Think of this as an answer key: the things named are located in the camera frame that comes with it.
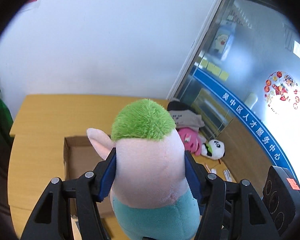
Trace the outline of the white panda plush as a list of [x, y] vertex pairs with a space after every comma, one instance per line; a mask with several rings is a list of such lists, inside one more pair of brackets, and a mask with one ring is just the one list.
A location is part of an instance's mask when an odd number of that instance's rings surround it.
[[212, 160], [221, 159], [225, 155], [224, 143], [217, 139], [203, 143], [201, 155]]

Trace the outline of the shallow cardboard box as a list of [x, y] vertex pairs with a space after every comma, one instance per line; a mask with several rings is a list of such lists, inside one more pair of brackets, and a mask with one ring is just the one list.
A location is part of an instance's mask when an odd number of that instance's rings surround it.
[[[79, 178], [87, 171], [92, 171], [102, 158], [96, 153], [87, 136], [64, 138], [64, 170], [65, 180]], [[97, 203], [101, 218], [114, 217], [114, 211], [110, 203], [110, 197], [102, 203]], [[77, 216], [76, 200], [70, 199], [70, 212]]]

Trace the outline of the beige folded cloth bag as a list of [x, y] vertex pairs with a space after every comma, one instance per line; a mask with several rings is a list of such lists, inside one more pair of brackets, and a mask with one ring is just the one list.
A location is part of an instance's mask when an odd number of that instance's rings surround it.
[[176, 124], [176, 129], [190, 128], [196, 132], [205, 126], [202, 116], [189, 105], [180, 101], [168, 103], [167, 111]]

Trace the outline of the white small packet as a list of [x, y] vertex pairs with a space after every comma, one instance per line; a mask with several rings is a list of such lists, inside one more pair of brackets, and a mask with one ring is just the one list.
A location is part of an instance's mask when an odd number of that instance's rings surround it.
[[228, 170], [228, 169], [224, 170], [223, 174], [224, 174], [224, 177], [225, 177], [226, 181], [232, 182], [232, 176], [231, 176], [230, 170]]

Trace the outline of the pink rabbit plush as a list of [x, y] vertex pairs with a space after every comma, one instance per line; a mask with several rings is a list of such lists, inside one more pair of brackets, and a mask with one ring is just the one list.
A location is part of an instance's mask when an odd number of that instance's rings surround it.
[[177, 130], [186, 151], [199, 156], [202, 152], [202, 141], [198, 132], [184, 127]]

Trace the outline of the green covered side table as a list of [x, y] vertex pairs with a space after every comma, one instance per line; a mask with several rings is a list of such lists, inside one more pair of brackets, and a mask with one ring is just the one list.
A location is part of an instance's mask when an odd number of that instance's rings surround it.
[[10, 110], [5, 103], [0, 99], [0, 135], [3, 138], [5, 145], [11, 150], [13, 145], [13, 137], [10, 136], [10, 130], [13, 125], [13, 119]]

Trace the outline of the pig plush green hair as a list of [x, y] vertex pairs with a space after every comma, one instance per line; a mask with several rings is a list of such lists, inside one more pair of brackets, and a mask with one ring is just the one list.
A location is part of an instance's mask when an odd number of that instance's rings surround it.
[[200, 223], [185, 176], [185, 148], [175, 122], [161, 105], [141, 99], [116, 116], [111, 133], [89, 128], [102, 158], [116, 151], [110, 201], [130, 239], [192, 239]]

